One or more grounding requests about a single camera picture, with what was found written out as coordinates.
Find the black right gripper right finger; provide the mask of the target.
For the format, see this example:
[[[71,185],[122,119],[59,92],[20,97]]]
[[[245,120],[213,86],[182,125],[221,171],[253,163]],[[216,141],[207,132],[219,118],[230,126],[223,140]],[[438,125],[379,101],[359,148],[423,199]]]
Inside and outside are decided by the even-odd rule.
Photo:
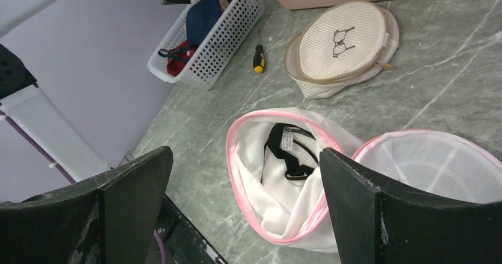
[[[501,203],[441,197],[338,151],[320,172],[342,263],[500,263]]]

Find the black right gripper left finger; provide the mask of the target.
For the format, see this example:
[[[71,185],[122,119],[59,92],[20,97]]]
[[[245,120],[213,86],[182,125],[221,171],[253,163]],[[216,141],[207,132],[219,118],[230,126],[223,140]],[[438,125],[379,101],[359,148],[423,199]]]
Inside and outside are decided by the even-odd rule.
[[[173,165],[161,146],[125,165],[1,203],[2,263],[144,263]]]

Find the navy blue bra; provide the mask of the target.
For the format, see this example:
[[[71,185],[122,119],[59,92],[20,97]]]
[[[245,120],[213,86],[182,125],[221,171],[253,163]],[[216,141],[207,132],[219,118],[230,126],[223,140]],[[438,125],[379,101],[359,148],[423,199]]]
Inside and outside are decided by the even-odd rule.
[[[222,11],[219,0],[199,0],[186,14],[188,46],[199,46],[218,21]]]

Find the beige lace bra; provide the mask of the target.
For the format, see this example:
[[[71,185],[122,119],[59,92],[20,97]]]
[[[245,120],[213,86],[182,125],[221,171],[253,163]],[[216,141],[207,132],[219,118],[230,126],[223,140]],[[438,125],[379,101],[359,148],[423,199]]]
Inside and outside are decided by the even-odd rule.
[[[218,0],[220,12],[223,13],[230,5],[232,0]]]

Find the red bra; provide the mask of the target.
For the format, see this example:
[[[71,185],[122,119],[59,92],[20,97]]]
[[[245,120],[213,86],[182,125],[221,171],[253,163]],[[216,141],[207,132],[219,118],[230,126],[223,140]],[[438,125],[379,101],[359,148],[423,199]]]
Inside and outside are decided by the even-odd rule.
[[[188,41],[183,41],[173,49],[160,49],[157,53],[160,57],[167,59],[166,71],[169,75],[178,76],[198,48],[197,44],[189,45]]]

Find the white mesh bag red zipper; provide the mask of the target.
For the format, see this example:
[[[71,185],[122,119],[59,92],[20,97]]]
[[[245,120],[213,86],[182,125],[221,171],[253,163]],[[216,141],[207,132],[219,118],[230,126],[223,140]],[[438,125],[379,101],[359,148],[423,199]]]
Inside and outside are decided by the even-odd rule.
[[[312,111],[259,110],[231,125],[226,156],[236,201],[265,240],[338,252],[320,173],[326,148],[429,193],[481,204],[501,200],[501,162],[454,134],[411,129],[363,142]]]

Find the beige mesh laundry bag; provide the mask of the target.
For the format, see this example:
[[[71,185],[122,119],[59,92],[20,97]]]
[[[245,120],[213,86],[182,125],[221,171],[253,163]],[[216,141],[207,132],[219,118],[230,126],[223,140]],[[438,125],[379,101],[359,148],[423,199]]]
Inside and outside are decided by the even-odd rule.
[[[329,98],[392,70],[400,31],[389,10],[366,1],[335,6],[294,37],[284,66],[304,98]]]

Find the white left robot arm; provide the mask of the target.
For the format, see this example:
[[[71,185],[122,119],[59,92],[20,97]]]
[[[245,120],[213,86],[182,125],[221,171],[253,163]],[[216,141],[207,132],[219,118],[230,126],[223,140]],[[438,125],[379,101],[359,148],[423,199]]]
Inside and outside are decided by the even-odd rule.
[[[182,14],[160,0],[1,0],[1,40],[33,78],[1,110],[82,180],[135,148],[173,88],[149,60]]]

